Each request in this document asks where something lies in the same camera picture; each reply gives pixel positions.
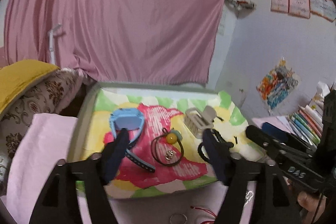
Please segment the person's right hand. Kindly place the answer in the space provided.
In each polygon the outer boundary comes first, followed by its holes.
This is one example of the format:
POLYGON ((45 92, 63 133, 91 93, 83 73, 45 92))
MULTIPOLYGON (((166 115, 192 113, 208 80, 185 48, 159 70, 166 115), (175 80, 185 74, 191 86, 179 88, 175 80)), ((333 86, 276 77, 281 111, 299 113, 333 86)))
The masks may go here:
POLYGON ((297 202, 307 211, 307 213, 301 217, 301 222, 304 224, 317 222, 326 207, 326 197, 323 197, 323 199, 316 198, 304 191, 299 192, 297 195, 297 202))

